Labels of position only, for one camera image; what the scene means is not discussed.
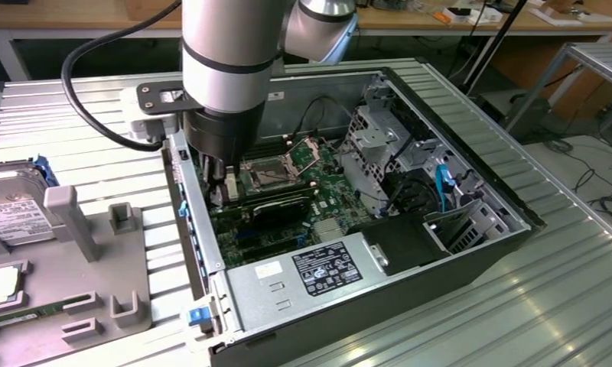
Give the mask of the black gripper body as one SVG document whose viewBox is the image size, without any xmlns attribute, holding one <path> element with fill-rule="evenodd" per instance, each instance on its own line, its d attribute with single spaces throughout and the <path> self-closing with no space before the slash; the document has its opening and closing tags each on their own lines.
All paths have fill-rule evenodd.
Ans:
<svg viewBox="0 0 612 367">
<path fill-rule="evenodd" d="M 227 166 L 237 164 L 256 142 L 263 113 L 264 106 L 236 113 L 209 109 L 187 111 L 183 122 L 187 142 Z"/>
</svg>

